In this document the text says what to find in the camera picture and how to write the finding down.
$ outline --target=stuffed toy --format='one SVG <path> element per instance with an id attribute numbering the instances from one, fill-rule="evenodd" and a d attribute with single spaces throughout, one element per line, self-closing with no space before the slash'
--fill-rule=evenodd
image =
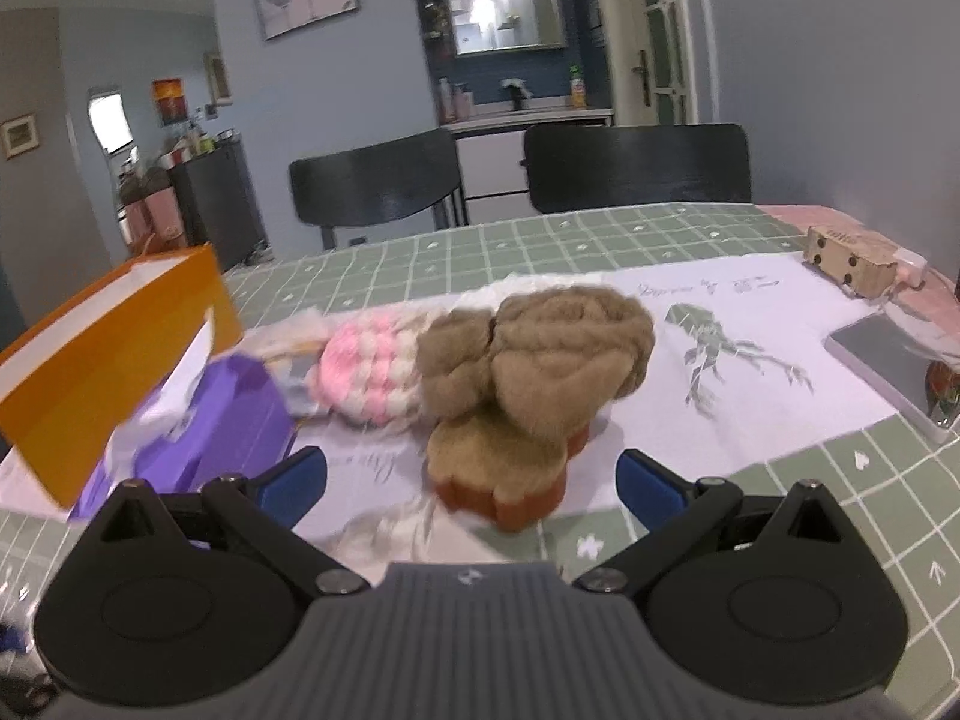
<path id="1" fill-rule="evenodd" d="M 515 295 L 496 314 L 437 319 L 419 337 L 416 369 L 425 408 L 440 418 L 427 444 L 438 497 L 506 531 L 546 517 L 590 420 L 640 386 L 653 347 L 650 314 L 604 287 Z"/>
<path id="2" fill-rule="evenodd" d="M 310 395 L 354 424 L 408 427 L 421 415 L 416 339 L 438 313 L 376 311 L 344 322 L 307 373 Z"/>

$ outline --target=chair backrest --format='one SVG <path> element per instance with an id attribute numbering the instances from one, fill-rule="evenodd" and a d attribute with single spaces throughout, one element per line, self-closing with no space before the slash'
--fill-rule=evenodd
<path id="1" fill-rule="evenodd" d="M 457 146 L 433 129 L 290 166 L 296 215 L 320 227 L 361 227 L 409 217 L 460 186 Z"/>
<path id="2" fill-rule="evenodd" d="M 747 136 L 736 124 L 535 124 L 523 152 L 530 201 L 543 214 L 674 200 L 751 202 Z"/>

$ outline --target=door handle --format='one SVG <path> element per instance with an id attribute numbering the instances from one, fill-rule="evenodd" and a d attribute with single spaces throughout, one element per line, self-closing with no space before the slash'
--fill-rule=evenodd
<path id="1" fill-rule="evenodd" d="M 640 52 L 640 64 L 632 68 L 634 73 L 640 76 L 640 85 L 643 88 L 643 105 L 649 108 L 652 104 L 650 100 L 650 68 L 647 65 L 647 52 Z"/>

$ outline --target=orange box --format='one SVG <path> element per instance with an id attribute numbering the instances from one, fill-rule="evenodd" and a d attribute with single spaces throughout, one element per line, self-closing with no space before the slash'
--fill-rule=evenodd
<path id="1" fill-rule="evenodd" d="M 0 431 L 56 504 L 77 501 L 113 429 L 174 368 L 210 308 L 221 352 L 243 330 L 212 247 L 139 257 L 0 354 Z"/>

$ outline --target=small wooden box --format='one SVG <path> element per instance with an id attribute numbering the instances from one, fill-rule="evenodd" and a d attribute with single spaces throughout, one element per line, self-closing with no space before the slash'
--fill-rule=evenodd
<path id="1" fill-rule="evenodd" d="M 880 233 L 829 225 L 806 231 L 803 259 L 861 298 L 879 298 L 896 279 L 896 247 Z"/>

